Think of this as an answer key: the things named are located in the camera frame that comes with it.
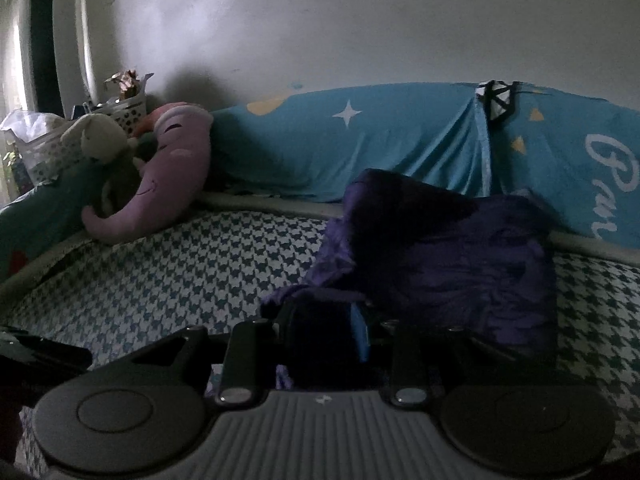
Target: laundry basket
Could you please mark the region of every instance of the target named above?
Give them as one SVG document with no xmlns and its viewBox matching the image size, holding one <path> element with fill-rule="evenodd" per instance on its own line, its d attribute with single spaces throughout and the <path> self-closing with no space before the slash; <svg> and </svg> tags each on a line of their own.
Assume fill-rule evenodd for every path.
<svg viewBox="0 0 640 480">
<path fill-rule="evenodd" d="M 140 80 L 140 90 L 138 94 L 129 99 L 117 100 L 114 103 L 99 105 L 98 108 L 92 110 L 94 114 L 107 114 L 111 116 L 120 127 L 130 136 L 136 123 L 146 115 L 146 82 L 153 73 L 146 74 Z"/>
<path fill-rule="evenodd" d="M 137 95 L 99 106 L 92 110 L 92 113 L 111 116 L 130 136 L 136 123 L 146 116 L 145 86 L 152 75 L 146 74 L 140 81 L 140 92 Z M 56 178 L 61 171 L 82 160 L 79 137 L 64 144 L 60 140 L 62 134 L 74 122 L 69 121 L 30 142 L 24 142 L 11 130 L 7 131 L 10 142 L 14 142 L 20 151 L 22 161 L 34 186 Z"/>
</svg>

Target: purple blanket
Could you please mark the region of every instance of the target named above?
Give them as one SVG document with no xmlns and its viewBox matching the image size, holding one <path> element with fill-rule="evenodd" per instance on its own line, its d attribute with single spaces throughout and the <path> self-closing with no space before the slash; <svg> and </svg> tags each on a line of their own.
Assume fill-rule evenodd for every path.
<svg viewBox="0 0 640 480">
<path fill-rule="evenodd" d="M 327 224 L 303 282 L 271 294 L 263 316 L 274 317 L 303 291 L 356 291 L 390 318 L 463 326 L 531 356 L 555 355 L 549 222 L 527 198 L 466 198 L 367 170 L 347 188 L 343 205 L 344 217 Z"/>
</svg>

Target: teal fabric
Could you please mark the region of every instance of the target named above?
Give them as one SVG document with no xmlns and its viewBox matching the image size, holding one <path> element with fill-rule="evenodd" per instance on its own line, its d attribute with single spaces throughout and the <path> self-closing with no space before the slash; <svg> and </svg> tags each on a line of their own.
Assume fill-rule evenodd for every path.
<svg viewBox="0 0 640 480">
<path fill-rule="evenodd" d="M 28 262 L 82 229 L 80 212 L 104 181 L 102 166 L 83 161 L 0 210 L 0 282 L 12 259 Z"/>
<path fill-rule="evenodd" d="M 486 196 L 490 150 L 475 87 L 343 88 L 271 102 L 273 111 L 263 115 L 251 105 L 219 110 L 213 112 L 212 170 L 231 177 L 236 192 L 314 202 L 340 200 L 367 168 Z"/>
<path fill-rule="evenodd" d="M 559 226 L 640 248 L 640 112 L 521 84 L 491 142 L 495 191 L 529 188 Z"/>
</svg>

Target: houndstooth pattern sheet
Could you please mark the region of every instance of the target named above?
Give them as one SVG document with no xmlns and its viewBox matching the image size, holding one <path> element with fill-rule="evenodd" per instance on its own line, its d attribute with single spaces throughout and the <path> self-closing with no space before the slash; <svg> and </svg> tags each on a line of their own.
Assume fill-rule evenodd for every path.
<svg viewBox="0 0 640 480">
<path fill-rule="evenodd" d="M 0 322 L 85 346 L 94 366 L 188 324 L 228 332 L 258 313 L 260 298 L 299 281 L 325 222 L 258 212 L 200 213 L 157 235 L 108 248 L 88 244 Z M 640 270 L 557 253 L 558 367 L 600 387 L 616 410 L 606 460 L 640 449 Z M 220 373 L 217 368 L 213 382 Z M 46 466 L 30 430 L 33 474 Z"/>
<path fill-rule="evenodd" d="M 94 367 L 190 324 L 229 332 L 260 298 L 298 282 L 320 247 L 324 221 L 258 212 L 204 213 L 130 244 L 87 244 L 0 323 L 88 348 Z M 214 368 L 212 381 L 219 378 Z M 32 474 L 46 464 L 24 410 Z"/>
<path fill-rule="evenodd" d="M 640 450 L 640 269 L 558 253 L 558 367 L 596 384 L 615 408 L 606 460 Z"/>
</svg>

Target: blue blanket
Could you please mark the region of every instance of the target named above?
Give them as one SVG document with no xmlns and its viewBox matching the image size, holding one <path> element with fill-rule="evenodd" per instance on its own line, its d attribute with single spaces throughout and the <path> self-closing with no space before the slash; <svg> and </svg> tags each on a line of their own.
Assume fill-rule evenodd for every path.
<svg viewBox="0 0 640 480">
<path fill-rule="evenodd" d="M 212 168 L 233 190 L 332 202 L 377 168 L 487 196 L 490 150 L 475 84 L 390 84 L 214 112 Z"/>
<path fill-rule="evenodd" d="M 491 145 L 494 192 L 528 188 L 561 228 L 640 248 L 640 112 L 522 83 Z"/>
</svg>

